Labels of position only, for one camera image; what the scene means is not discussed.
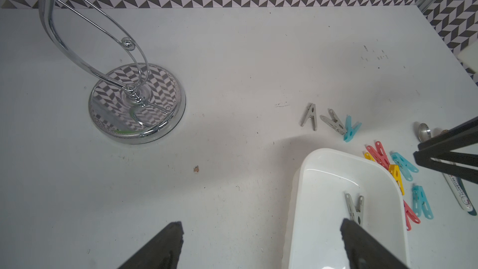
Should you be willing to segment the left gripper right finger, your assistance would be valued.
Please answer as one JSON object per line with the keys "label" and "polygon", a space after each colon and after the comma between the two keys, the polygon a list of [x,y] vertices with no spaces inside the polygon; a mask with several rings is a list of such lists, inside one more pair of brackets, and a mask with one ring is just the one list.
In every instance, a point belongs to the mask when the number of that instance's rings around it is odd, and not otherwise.
{"label": "left gripper right finger", "polygon": [[353,220],[344,219],[340,231],[351,269],[407,269]]}

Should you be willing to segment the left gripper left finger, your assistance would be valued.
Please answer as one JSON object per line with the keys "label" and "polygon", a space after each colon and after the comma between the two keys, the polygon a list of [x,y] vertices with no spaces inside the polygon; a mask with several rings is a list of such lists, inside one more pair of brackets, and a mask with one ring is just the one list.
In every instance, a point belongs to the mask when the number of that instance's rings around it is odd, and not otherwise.
{"label": "left gripper left finger", "polygon": [[130,257],[120,269],[176,269],[182,250],[182,222],[171,222]]}

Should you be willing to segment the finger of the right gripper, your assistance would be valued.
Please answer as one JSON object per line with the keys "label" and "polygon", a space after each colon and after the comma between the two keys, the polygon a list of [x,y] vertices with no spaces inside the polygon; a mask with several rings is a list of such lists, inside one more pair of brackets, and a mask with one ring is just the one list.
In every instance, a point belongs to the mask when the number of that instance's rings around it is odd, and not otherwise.
{"label": "finger of the right gripper", "polygon": [[478,183],[477,154],[458,153],[458,149],[478,143],[478,119],[473,118],[448,132],[418,145],[413,153],[417,165]]}

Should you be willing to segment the grey clothespin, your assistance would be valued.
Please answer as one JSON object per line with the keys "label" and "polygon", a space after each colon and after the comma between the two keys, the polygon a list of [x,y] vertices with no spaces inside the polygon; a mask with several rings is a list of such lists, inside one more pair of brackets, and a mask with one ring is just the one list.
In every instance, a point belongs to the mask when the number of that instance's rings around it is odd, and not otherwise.
{"label": "grey clothespin", "polygon": [[359,196],[358,203],[356,204],[352,199],[352,196],[349,193],[345,193],[345,200],[351,220],[359,226],[362,226],[365,205],[364,196]]}
{"label": "grey clothespin", "polygon": [[316,132],[317,131],[317,114],[316,114],[316,105],[314,103],[310,103],[307,106],[305,116],[302,118],[300,126],[304,127],[308,120],[311,120],[312,129]]}
{"label": "grey clothespin", "polygon": [[331,127],[334,131],[344,136],[347,133],[345,125],[340,121],[339,117],[337,116],[335,111],[333,111],[332,108],[328,109],[328,113],[329,117],[321,115],[320,119],[329,127]]}

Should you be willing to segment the teal clothespin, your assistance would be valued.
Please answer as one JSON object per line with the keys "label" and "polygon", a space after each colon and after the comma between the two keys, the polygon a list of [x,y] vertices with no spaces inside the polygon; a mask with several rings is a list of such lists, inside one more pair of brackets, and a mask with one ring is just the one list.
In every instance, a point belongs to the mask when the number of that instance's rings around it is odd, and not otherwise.
{"label": "teal clothespin", "polygon": [[358,130],[361,128],[362,123],[356,122],[354,125],[352,124],[352,117],[347,115],[346,117],[346,133],[344,134],[344,141],[346,143],[353,140],[355,135],[357,134]]}
{"label": "teal clothespin", "polygon": [[426,219],[434,219],[433,211],[429,205],[427,196],[422,186],[413,185],[412,187],[412,196],[413,196],[413,212],[417,217],[425,216]]}
{"label": "teal clothespin", "polygon": [[409,182],[413,181],[412,173],[418,173],[418,168],[404,158],[400,153],[392,153],[393,162],[398,165],[402,176]]}

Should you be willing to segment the white plastic storage box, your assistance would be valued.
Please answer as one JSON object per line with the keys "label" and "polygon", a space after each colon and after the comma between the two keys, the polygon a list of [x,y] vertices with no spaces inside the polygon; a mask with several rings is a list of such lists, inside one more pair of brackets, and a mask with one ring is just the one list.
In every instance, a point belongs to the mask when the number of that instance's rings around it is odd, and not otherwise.
{"label": "white plastic storage box", "polygon": [[372,161],[334,149],[313,151],[293,179],[283,249],[284,269],[348,269],[341,224],[359,211],[362,228],[410,264],[403,196],[393,176]]}

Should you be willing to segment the yellow clothespin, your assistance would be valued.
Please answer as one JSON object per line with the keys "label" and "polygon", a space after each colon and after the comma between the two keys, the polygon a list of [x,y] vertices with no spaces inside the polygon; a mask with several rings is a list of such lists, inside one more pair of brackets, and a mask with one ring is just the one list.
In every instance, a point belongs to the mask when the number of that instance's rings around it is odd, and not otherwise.
{"label": "yellow clothespin", "polygon": [[368,159],[370,161],[375,162],[375,159],[373,158],[373,156],[369,152],[365,152],[363,155],[364,155],[365,159]]}
{"label": "yellow clothespin", "polygon": [[389,165],[388,171],[393,176],[395,182],[397,183],[397,185],[400,189],[400,192],[404,196],[405,192],[404,192],[404,189],[403,189],[403,182],[402,182],[400,167],[396,164],[391,164],[391,165]]}

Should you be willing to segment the teal clothespin bottom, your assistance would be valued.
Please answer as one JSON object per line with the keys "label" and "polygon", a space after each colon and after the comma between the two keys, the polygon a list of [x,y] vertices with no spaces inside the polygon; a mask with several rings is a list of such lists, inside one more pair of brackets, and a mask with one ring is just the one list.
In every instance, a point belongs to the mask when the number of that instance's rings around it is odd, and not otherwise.
{"label": "teal clothespin bottom", "polygon": [[425,216],[426,219],[434,219],[433,211],[429,205],[427,196],[422,186],[413,185],[412,187],[412,196],[413,196],[413,212],[417,217]]}

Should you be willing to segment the red clothespin bottom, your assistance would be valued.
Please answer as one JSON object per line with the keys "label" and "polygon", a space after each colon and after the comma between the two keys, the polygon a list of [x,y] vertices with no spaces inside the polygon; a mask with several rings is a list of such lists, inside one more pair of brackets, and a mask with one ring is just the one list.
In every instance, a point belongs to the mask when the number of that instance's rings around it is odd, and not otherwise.
{"label": "red clothespin bottom", "polygon": [[415,224],[420,224],[421,220],[413,212],[412,208],[407,204],[406,201],[403,201],[403,205],[404,205],[405,221],[406,221],[407,231],[410,231],[410,230],[412,230],[412,225],[410,224],[410,222],[414,222]]}

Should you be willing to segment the red clothespin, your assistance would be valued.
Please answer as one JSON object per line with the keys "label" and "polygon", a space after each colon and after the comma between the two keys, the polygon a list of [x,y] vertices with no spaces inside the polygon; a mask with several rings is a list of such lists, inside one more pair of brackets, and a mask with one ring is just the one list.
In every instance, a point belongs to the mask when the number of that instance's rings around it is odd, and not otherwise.
{"label": "red clothespin", "polygon": [[413,212],[412,208],[407,204],[406,201],[403,201],[403,205],[404,205],[405,221],[406,221],[407,231],[410,231],[410,230],[412,230],[412,225],[410,224],[410,222],[414,222],[415,224],[420,224],[421,220]]}
{"label": "red clothespin", "polygon": [[366,150],[379,165],[383,166],[386,170],[389,169],[390,162],[380,141],[375,142],[375,147],[367,145]]}

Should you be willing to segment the teal clothespin top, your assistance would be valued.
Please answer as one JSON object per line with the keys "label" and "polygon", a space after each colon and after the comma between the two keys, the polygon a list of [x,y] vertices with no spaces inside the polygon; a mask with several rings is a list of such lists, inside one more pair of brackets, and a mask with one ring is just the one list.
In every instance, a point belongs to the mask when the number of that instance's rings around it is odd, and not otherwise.
{"label": "teal clothespin top", "polygon": [[356,122],[354,125],[352,124],[352,117],[347,115],[346,117],[346,133],[344,134],[344,141],[346,143],[353,140],[355,135],[357,134],[358,130],[361,128],[362,123]]}

